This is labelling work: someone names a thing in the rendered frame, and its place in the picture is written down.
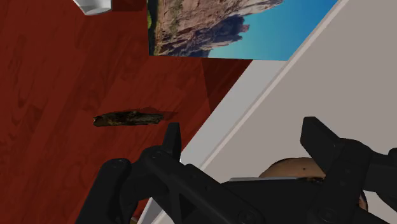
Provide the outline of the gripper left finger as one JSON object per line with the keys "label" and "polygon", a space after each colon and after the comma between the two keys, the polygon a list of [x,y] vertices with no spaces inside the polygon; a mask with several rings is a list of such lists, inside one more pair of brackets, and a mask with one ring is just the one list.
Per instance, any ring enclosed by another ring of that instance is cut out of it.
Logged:
{"label": "gripper left finger", "polygon": [[153,198],[174,224],[265,224],[260,212],[192,164],[180,162],[178,123],[139,160],[104,162],[75,224],[129,224],[140,200]]}

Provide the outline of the red wooden table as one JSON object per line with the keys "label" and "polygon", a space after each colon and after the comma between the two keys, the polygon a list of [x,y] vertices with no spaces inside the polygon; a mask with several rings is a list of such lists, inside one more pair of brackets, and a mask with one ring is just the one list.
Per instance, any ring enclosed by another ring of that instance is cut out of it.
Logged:
{"label": "red wooden table", "polygon": [[248,60],[152,57],[145,0],[86,16],[73,0],[0,0],[0,224],[74,224],[99,167],[136,160],[166,123],[96,127],[137,109],[186,144]]}

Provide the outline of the tan speckled round object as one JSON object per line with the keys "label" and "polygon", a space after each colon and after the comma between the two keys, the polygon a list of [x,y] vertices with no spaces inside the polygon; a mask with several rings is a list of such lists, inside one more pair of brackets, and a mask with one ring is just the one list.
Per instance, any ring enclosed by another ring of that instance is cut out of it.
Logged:
{"label": "tan speckled round object", "polygon": [[270,165],[259,175],[260,178],[307,178],[317,183],[322,182],[325,176],[326,174],[316,164],[314,159],[310,157],[285,158],[279,160]]}

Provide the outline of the landscape patterned robot stand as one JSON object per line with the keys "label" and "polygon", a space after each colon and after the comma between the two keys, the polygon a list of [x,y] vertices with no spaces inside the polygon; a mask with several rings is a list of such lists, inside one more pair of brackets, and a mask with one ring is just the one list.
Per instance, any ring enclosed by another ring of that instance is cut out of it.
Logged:
{"label": "landscape patterned robot stand", "polygon": [[287,61],[338,0],[147,0],[152,56]]}

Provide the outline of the dark brown flat elongated object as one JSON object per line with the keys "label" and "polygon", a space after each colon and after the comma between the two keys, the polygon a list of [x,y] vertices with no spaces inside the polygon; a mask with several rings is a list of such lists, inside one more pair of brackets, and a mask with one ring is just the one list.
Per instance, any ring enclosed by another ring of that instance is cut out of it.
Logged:
{"label": "dark brown flat elongated object", "polygon": [[140,113],[138,111],[121,111],[106,113],[93,117],[96,127],[107,126],[136,126],[158,124],[164,116],[158,113]]}

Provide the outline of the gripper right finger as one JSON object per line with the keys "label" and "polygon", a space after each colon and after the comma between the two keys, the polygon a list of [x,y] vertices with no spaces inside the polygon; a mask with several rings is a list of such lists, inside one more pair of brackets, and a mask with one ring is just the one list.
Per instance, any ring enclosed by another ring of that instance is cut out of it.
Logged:
{"label": "gripper right finger", "polygon": [[397,148],[377,153],[338,137],[315,116],[303,119],[300,142],[326,174],[307,211],[307,224],[389,224],[357,202],[362,191],[375,192],[397,212]]}

